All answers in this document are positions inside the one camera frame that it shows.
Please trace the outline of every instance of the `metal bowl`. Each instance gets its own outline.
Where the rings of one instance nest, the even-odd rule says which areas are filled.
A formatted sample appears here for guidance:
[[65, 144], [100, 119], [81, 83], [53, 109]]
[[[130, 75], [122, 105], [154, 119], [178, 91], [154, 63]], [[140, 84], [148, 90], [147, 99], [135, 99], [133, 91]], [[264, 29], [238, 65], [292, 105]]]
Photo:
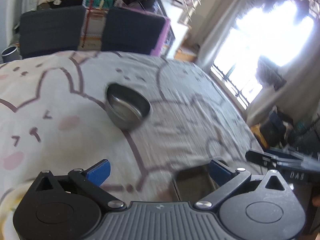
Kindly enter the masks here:
[[143, 95], [117, 83], [109, 84], [106, 88], [105, 110], [121, 130], [138, 127], [152, 113], [151, 104]]

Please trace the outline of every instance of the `white curtain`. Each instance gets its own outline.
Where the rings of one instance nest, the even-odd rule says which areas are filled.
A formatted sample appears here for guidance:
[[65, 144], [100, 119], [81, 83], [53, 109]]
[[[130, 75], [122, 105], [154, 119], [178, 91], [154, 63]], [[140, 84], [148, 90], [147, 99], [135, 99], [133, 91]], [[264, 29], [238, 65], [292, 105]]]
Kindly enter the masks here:
[[226, 8], [225, 12], [213, 29], [210, 26], [210, 19], [215, 17], [214, 14], [204, 22], [204, 25], [211, 27], [211, 31], [208, 32], [206, 30], [208, 27], [203, 28], [203, 35], [207, 36], [207, 38], [200, 47], [196, 64], [206, 73], [210, 72], [213, 61], [217, 56], [221, 45], [228, 36], [229, 30], [233, 25], [239, 10], [246, 2], [247, 0], [232, 0], [231, 4]]
[[320, 100], [320, 22], [314, 23], [309, 39], [301, 52], [279, 73], [287, 80], [286, 85], [275, 91], [263, 88], [244, 113], [249, 127], [263, 121], [274, 105], [299, 121], [312, 115]]

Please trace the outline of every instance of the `bright window light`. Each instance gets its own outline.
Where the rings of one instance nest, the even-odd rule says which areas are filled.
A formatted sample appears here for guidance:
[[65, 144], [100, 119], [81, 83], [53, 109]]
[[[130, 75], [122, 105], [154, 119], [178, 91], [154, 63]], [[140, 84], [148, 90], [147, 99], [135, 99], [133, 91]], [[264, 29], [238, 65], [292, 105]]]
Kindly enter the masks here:
[[237, 19], [237, 27], [231, 28], [221, 46], [214, 64], [225, 75], [229, 72], [229, 79], [249, 103], [262, 89], [255, 78], [260, 55], [283, 66], [297, 56], [308, 39], [313, 19], [307, 16], [300, 24], [293, 25], [296, 11], [291, 1], [269, 13], [253, 8], [242, 19]]

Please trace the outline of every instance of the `chair backrest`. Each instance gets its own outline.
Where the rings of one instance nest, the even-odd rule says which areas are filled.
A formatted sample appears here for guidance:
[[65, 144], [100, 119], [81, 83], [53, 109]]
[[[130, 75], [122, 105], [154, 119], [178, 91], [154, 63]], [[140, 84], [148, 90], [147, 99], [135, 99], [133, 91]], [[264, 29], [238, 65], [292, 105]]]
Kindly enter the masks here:
[[166, 20], [136, 11], [113, 7], [106, 15], [101, 51], [125, 51], [150, 55]]
[[85, 8], [71, 6], [30, 11], [20, 19], [20, 53], [23, 58], [77, 50]]

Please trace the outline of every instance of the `bedsheet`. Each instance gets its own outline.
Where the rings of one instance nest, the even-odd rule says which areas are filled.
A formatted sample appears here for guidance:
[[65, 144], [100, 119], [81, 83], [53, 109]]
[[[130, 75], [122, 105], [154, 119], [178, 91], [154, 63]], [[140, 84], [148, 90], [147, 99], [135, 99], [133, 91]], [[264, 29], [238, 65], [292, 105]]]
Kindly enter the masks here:
[[[121, 131], [106, 114], [104, 91], [110, 82], [151, 102], [153, 114], [136, 130]], [[126, 203], [171, 200], [172, 175], [212, 158], [262, 172], [244, 159], [249, 148], [261, 150], [257, 140], [193, 63], [96, 51], [14, 61], [0, 65], [0, 103], [4, 228], [12, 224], [10, 208], [41, 170], [64, 175], [106, 158], [111, 176], [101, 187]], [[12, 192], [15, 197], [6, 198]], [[6, 230], [9, 234], [12, 225]]]

